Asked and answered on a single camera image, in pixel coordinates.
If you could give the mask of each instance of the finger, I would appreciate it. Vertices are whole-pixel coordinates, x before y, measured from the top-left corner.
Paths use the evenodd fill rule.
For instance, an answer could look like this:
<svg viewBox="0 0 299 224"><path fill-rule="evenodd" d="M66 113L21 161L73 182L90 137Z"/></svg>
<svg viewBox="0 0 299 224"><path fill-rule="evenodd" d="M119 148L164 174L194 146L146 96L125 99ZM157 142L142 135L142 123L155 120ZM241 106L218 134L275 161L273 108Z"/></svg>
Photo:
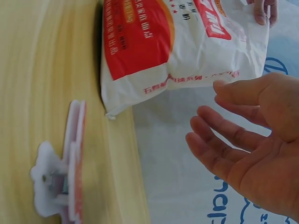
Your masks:
<svg viewBox="0 0 299 224"><path fill-rule="evenodd" d="M254 3L254 17L258 24L265 25L266 24L266 14L264 11L264 3L265 0L255 0Z"/></svg>
<svg viewBox="0 0 299 224"><path fill-rule="evenodd" d="M268 87L274 76L266 75L252 80L242 80L230 84L216 81L213 84L217 96L234 105L259 105L260 95Z"/></svg>
<svg viewBox="0 0 299 224"><path fill-rule="evenodd" d="M193 117L190 123L192 130L222 158L232 162L238 162L248 155L248 153L234 149L219 139L201 117Z"/></svg>
<svg viewBox="0 0 299 224"><path fill-rule="evenodd" d="M215 131L228 139L234 146L246 151L254 151L265 139L257 133L246 131L243 127L224 119L219 113L208 106L201 106L197 114Z"/></svg>
<svg viewBox="0 0 299 224"><path fill-rule="evenodd" d="M278 4L275 3L270 7L270 28L277 22L278 19Z"/></svg>
<svg viewBox="0 0 299 224"><path fill-rule="evenodd" d="M226 181L234 163L220 157L196 133L186 135L186 141L194 156L214 175Z"/></svg>
<svg viewBox="0 0 299 224"><path fill-rule="evenodd" d="M215 102L224 109L244 117L251 123L269 128L269 125L260 110L260 106L233 105L223 101L218 96L215 97Z"/></svg>

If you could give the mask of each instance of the wooden surface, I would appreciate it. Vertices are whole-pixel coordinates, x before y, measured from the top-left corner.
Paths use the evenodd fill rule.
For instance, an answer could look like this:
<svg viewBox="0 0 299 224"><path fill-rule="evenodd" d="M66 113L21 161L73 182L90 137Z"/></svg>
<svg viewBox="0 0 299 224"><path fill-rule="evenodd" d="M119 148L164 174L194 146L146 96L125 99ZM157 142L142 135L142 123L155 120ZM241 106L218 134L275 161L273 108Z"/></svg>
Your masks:
<svg viewBox="0 0 299 224"><path fill-rule="evenodd" d="M86 224L146 224L131 110L108 121L98 96L96 0L0 0L0 223L58 224L33 206L29 170L49 140L62 156L69 103L87 101Z"/></svg>

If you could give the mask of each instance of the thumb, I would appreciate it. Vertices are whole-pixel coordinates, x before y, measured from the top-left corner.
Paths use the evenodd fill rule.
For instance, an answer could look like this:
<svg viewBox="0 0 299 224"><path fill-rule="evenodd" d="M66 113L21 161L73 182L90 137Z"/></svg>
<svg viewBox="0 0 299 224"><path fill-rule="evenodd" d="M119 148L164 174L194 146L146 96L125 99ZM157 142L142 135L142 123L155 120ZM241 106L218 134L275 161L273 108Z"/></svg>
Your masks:
<svg viewBox="0 0 299 224"><path fill-rule="evenodd" d="M260 25L266 24L266 13L264 11L265 0L255 0L254 3L254 17L256 22Z"/></svg>

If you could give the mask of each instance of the red printed logo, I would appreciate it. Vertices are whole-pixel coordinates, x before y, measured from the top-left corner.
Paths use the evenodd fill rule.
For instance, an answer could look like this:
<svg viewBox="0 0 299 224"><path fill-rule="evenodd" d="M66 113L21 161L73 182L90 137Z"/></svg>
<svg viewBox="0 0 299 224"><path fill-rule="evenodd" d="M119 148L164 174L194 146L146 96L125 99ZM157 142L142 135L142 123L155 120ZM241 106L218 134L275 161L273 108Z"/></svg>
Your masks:
<svg viewBox="0 0 299 224"><path fill-rule="evenodd" d="M215 10L212 0L194 0L208 37L231 40L231 35L221 25L220 17Z"/></svg>

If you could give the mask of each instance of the palm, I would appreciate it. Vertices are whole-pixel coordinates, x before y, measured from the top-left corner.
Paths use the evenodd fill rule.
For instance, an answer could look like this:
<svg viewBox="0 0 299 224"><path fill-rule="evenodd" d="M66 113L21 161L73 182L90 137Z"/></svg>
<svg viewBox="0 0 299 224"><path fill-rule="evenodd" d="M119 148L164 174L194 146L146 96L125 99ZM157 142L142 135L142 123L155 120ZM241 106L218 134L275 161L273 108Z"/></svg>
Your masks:
<svg viewBox="0 0 299 224"><path fill-rule="evenodd" d="M270 136L231 168L227 182L264 209L287 214L297 200L298 160L292 146Z"/></svg>
<svg viewBox="0 0 299 224"><path fill-rule="evenodd" d="M186 140L193 154L219 178L260 207L289 216L299 203L299 144L246 131L209 107L191 119ZM227 138L238 150L213 133Z"/></svg>

